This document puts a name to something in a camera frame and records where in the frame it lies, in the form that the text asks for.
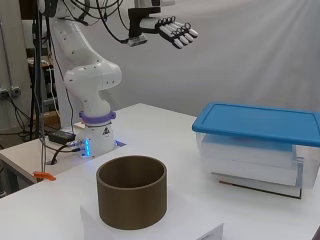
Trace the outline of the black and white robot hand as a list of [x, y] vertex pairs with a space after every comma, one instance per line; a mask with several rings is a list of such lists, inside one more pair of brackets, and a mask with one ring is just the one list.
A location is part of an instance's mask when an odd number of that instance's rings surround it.
[[177, 49], [191, 44], [199, 36], [190, 23], [179, 23], [175, 16], [144, 18], [140, 27], [143, 33], [160, 35]]

